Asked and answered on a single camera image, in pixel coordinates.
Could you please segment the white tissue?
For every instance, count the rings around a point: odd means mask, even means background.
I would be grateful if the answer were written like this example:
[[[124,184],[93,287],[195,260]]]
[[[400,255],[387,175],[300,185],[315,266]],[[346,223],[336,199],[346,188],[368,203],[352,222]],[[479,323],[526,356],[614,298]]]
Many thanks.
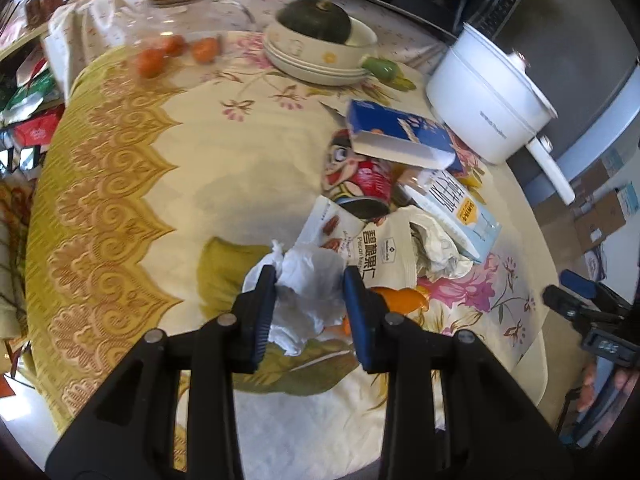
[[[346,261],[328,248],[276,240],[245,275],[243,292],[254,289],[264,266],[276,270],[276,305],[268,340],[286,356],[299,356],[311,339],[340,325],[346,315],[342,293]]]

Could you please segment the white pecan snack bag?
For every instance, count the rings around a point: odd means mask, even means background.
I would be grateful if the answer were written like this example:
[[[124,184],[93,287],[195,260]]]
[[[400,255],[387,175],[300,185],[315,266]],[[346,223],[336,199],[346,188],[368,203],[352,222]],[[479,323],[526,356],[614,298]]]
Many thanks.
[[[365,222],[319,196],[296,243],[333,250],[358,268],[367,288],[413,288],[418,280],[410,223],[400,210]]]

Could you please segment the red cartoon drink can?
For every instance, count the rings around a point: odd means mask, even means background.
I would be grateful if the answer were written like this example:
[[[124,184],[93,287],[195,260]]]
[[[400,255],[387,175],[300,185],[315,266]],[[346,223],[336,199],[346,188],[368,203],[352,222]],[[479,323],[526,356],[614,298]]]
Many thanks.
[[[357,153],[347,129],[332,136],[321,171],[322,194],[355,217],[370,221],[390,213],[392,167]]]

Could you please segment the light blue white carton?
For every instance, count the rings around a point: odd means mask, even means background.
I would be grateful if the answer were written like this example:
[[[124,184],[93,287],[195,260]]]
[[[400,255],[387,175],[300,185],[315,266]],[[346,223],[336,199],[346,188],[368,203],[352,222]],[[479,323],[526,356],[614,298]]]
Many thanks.
[[[446,170],[406,170],[397,184],[419,208],[434,217],[459,252],[484,263],[501,231],[488,209]]]

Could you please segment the blue almond milk carton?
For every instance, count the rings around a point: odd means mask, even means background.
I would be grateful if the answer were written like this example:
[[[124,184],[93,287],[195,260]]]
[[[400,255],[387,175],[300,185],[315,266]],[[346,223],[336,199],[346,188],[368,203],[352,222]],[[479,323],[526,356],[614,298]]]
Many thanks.
[[[371,101],[351,100],[346,124],[358,154],[422,169],[462,170],[448,131],[431,119]]]

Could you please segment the cardboard box on floor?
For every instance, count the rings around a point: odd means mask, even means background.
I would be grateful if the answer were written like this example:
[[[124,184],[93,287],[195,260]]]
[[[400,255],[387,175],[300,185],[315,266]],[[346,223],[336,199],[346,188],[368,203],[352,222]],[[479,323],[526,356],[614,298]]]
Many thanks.
[[[589,252],[626,224],[623,207],[618,198],[620,188],[613,188],[597,203],[574,221],[578,244],[582,252]]]

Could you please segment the floral tablecloth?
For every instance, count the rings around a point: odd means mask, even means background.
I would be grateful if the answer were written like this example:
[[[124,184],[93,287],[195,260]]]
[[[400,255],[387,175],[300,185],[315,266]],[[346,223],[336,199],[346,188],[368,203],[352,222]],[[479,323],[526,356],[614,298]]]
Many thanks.
[[[336,122],[321,103],[365,99],[430,117],[423,75],[408,92],[378,82],[320,90],[276,70],[262,35],[230,35],[229,64],[178,61],[137,82],[122,48],[98,47],[115,11],[140,0],[58,9],[51,36],[82,44],[77,77],[36,191],[26,261],[37,388],[62,432],[150,328],[196,330],[229,310],[273,240],[291,247],[321,194]],[[462,182],[502,225],[485,263],[459,281],[418,281],[428,309],[410,318],[449,335],[477,332],[538,404],[548,382],[541,326],[555,268],[509,166],[487,166],[454,136]],[[258,245],[223,271],[224,242]],[[234,378],[245,478],[332,479],[368,466],[382,441],[386,377],[366,374],[342,326],[300,356],[270,344]]]

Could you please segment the white electric cooking pot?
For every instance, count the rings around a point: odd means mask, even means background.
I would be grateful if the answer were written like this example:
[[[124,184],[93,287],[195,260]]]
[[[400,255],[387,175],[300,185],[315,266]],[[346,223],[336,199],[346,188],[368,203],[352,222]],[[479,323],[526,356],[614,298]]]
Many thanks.
[[[526,148],[569,205],[575,192],[551,156],[551,142],[539,134],[558,112],[526,67],[520,52],[503,52],[465,23],[427,81],[425,94],[438,120],[485,162],[501,165]]]

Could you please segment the grey refrigerator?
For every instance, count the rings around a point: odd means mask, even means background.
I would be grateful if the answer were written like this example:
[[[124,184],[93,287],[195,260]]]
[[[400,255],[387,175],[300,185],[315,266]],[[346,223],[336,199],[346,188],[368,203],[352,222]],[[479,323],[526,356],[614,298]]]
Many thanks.
[[[522,0],[498,36],[558,112],[539,135],[574,181],[639,116],[639,49],[611,0]]]

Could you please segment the green pepper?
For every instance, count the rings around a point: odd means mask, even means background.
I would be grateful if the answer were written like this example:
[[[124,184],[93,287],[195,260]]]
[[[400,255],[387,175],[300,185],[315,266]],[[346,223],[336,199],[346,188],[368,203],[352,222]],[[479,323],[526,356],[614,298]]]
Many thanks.
[[[367,56],[362,60],[360,66],[382,82],[393,81],[400,75],[399,66],[394,61],[386,60],[386,58]]]

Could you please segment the orange tomato right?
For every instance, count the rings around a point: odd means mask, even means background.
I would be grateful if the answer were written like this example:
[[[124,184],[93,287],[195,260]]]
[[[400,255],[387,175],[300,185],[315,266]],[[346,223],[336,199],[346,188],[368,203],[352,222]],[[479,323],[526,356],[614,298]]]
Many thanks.
[[[220,52],[220,41],[217,37],[207,37],[191,44],[192,58],[198,64],[209,64],[216,60]]]

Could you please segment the orange tomato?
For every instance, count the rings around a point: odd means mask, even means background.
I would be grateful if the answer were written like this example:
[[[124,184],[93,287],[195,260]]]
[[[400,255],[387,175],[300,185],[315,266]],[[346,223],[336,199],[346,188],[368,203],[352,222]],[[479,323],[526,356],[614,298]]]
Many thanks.
[[[207,37],[191,44],[192,58],[198,64],[209,64],[216,60],[220,52],[220,41],[217,37]]]
[[[134,66],[141,78],[154,78],[165,69],[165,53],[153,48],[141,50],[134,59]]]
[[[158,48],[170,58],[183,55],[188,44],[180,35],[159,36],[157,40]]]

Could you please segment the orange tomato left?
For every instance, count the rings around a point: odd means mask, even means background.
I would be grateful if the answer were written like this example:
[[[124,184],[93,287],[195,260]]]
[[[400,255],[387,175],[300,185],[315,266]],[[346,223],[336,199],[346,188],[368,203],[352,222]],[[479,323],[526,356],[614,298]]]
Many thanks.
[[[165,53],[153,48],[141,50],[134,59],[134,66],[141,78],[154,78],[165,69]]]

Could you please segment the orange tomato middle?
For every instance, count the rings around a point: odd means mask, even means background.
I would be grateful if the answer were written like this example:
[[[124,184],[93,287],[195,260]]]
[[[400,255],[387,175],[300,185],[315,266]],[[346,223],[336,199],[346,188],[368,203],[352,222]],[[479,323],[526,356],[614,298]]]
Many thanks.
[[[157,40],[158,48],[170,58],[183,55],[188,44],[180,35],[159,36]]]

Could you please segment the dark green squash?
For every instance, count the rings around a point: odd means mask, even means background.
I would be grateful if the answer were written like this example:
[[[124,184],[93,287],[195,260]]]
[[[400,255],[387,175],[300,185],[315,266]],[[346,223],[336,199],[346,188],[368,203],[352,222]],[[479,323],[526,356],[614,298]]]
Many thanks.
[[[276,14],[284,27],[301,35],[344,44],[352,33],[349,15],[330,0],[295,0]]]

